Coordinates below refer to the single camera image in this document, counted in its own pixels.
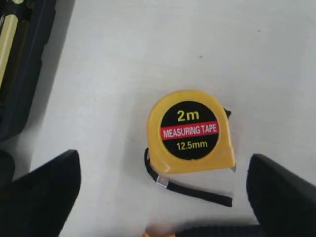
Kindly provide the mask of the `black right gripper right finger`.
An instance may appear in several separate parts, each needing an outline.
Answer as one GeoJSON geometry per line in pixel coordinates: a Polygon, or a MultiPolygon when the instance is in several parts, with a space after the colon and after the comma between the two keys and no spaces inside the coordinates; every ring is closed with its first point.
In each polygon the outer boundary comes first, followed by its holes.
{"type": "Polygon", "coordinates": [[[316,235],[316,187],[263,154],[253,154],[246,192],[267,237],[316,235]]]}

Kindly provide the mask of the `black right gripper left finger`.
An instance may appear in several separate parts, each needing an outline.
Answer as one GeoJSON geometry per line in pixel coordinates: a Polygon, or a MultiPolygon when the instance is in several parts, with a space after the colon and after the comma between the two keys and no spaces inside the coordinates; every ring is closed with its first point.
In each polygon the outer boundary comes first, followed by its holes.
{"type": "Polygon", "coordinates": [[[76,150],[0,189],[2,237],[57,237],[79,195],[81,168],[76,150]]]}

